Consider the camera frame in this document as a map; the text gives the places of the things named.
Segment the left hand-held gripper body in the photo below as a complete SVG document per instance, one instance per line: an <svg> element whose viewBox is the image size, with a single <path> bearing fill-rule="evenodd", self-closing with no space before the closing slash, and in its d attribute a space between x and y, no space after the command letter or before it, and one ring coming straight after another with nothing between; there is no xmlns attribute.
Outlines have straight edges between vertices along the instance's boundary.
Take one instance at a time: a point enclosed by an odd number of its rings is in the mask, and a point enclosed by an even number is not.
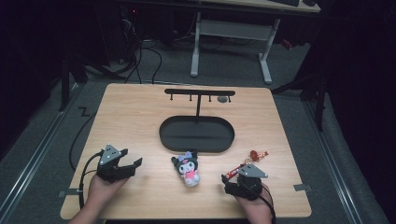
<svg viewBox="0 0 396 224"><path fill-rule="evenodd" d="M120 150L107 144L97 165L96 174L103 180L113 183L124 178L132 177L124 173L126 166L119 167Z"/></svg>

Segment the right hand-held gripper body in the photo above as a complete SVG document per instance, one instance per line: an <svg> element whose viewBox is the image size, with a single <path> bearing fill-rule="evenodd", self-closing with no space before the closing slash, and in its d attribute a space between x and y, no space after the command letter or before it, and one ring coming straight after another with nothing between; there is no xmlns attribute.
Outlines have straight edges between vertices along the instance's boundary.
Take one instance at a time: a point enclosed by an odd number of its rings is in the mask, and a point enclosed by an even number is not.
<svg viewBox="0 0 396 224"><path fill-rule="evenodd" d="M252 163L243 165L237 173L233 196L247 200L258 199L262 193L262 179L267 178L268 174Z"/></svg>

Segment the red snack bar packet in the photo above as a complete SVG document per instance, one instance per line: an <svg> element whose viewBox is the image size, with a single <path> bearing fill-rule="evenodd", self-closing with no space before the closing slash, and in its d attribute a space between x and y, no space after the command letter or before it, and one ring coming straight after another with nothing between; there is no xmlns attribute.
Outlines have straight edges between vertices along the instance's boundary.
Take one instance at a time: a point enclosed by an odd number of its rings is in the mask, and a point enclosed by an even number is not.
<svg viewBox="0 0 396 224"><path fill-rule="evenodd" d="M226 173L223 177L226 179L231 179L237 175L245 175L246 172L243 170L244 167L245 167L245 164L240 164L236 168L234 168L231 171L229 171L228 173Z"/></svg>

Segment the red candy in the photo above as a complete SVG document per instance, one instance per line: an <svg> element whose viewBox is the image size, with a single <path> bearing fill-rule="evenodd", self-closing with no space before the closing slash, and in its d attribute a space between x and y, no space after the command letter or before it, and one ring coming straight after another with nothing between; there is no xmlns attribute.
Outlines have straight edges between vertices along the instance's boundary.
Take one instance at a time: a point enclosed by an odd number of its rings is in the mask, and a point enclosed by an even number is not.
<svg viewBox="0 0 396 224"><path fill-rule="evenodd" d="M260 161L261 159L265 158L268 155L269 153L267 151L258 152L256 150L251 150L249 153L249 159L251 161Z"/></svg>

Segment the black and pink plush toy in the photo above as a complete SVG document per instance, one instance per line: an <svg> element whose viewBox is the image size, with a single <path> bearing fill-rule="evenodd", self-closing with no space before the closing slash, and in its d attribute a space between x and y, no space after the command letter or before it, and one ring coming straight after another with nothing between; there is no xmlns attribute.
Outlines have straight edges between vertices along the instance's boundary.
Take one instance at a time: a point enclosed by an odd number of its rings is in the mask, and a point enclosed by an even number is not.
<svg viewBox="0 0 396 224"><path fill-rule="evenodd" d="M179 172L186 187L192 188L199 184L198 155L196 151L187 151L184 155L172 157L171 162Z"/></svg>

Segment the black hook stand with tray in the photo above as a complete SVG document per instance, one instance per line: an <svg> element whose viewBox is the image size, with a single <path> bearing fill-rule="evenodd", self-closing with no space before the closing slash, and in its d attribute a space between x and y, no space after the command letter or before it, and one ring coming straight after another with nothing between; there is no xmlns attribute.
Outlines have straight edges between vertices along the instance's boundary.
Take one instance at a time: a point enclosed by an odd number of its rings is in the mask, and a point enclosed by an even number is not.
<svg viewBox="0 0 396 224"><path fill-rule="evenodd" d="M170 95L170 100L174 95L188 95L190 100L193 96L197 97L194 116L172 116L161 124L159 136L164 147L175 152L196 150L220 153L233 144L233 125L221 117L202 116L201 102L203 96L207 96L208 101L216 96L231 102L235 91L165 89L164 92Z"/></svg>

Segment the person's right hand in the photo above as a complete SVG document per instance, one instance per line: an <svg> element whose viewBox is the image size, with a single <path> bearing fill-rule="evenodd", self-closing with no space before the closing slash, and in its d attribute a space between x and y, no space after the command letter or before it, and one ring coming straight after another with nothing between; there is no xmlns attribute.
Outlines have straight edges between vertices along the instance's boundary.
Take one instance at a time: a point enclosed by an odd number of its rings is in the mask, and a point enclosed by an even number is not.
<svg viewBox="0 0 396 224"><path fill-rule="evenodd" d="M264 183L262 183L261 196L261 198L258 198L254 201L250 201L240 197L235 197L235 199L245 210L247 216L259 213L272 215L271 209L273 208L273 199L270 194L269 188Z"/></svg>

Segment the person's left hand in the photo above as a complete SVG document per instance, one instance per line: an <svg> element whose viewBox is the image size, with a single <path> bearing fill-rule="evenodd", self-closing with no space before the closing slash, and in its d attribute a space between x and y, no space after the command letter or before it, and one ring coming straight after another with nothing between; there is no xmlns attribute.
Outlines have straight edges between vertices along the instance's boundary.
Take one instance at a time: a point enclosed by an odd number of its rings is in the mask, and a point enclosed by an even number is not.
<svg viewBox="0 0 396 224"><path fill-rule="evenodd" d="M128 182L128 178L115 181L113 183L103 180L98 175L92 177L87 205L94 205L96 208L104 208L117 194L117 192Z"/></svg>

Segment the black metal stand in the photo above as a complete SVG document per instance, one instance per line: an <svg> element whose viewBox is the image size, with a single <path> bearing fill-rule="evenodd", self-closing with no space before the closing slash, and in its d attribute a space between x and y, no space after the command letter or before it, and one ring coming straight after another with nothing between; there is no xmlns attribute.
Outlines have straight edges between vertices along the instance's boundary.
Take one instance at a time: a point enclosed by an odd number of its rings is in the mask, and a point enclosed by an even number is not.
<svg viewBox="0 0 396 224"><path fill-rule="evenodd" d="M321 74L311 74L305 77L296 78L293 81L271 90L272 94L280 94L287 90L301 89L300 99L303 102L316 102L314 122L317 128L322 132L323 111L325 109L327 76Z"/></svg>
<svg viewBox="0 0 396 224"><path fill-rule="evenodd" d="M70 100L70 77L77 84L85 84L88 81L82 57L77 54L68 54L62 60L61 73L61 111L65 111Z"/></svg>

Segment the black keyboard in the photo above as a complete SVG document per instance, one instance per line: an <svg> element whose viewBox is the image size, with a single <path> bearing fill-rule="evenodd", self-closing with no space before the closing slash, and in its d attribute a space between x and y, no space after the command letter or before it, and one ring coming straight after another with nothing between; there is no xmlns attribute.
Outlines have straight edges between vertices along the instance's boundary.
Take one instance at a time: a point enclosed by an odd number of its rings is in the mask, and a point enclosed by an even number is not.
<svg viewBox="0 0 396 224"><path fill-rule="evenodd" d="M286 6L297 7L300 4L300 0L268 0L271 2L283 4Z"/></svg>

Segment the metal floor rail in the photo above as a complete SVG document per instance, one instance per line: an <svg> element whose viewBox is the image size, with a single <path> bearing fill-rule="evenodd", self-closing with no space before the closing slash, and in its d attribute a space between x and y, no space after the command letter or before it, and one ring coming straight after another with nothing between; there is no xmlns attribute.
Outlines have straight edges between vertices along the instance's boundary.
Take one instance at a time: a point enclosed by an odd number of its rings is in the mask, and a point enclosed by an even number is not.
<svg viewBox="0 0 396 224"><path fill-rule="evenodd" d="M83 88L83 84L73 84L68 89L69 99L63 103L61 86L55 87L51 97L29 119L20 137L0 161L0 224L6 224L14 212L47 155L66 112Z"/></svg>
<svg viewBox="0 0 396 224"><path fill-rule="evenodd" d="M346 216L350 224L362 224L361 215L357 209L357 206L353 200L347 182L343 178L340 169L334 159L330 145L324 135L316 124L314 107L310 103L303 103L305 113L309 117L310 123L313 126L315 134L320 144L320 150L322 157L328 168L328 173L332 178L333 185L337 192L338 198L344 208Z"/></svg>

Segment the white frame desk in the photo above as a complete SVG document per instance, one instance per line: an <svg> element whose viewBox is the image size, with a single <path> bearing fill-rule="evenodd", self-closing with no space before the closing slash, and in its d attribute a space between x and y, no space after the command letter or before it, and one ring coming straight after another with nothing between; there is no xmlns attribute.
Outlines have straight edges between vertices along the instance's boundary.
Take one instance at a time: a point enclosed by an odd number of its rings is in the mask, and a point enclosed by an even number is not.
<svg viewBox="0 0 396 224"><path fill-rule="evenodd" d="M271 2L268 0L197 0L198 5L202 7L204 3L220 4L226 7L250 7L252 9L265 9L270 12L290 12L302 13L303 15L318 14L321 11L320 6L310 0L300 0L297 7L286 6L283 4ZM215 19L202 19L201 13L196 13L194 49L191 58L191 76L197 77L199 74L200 60L200 37L202 35L230 37L245 40L263 41L265 46L263 51L258 54L259 63L262 70L262 76L266 84L272 83L269 71L267 57L273 45L280 17L276 16L270 24L259 25L241 21L219 21Z"/></svg>

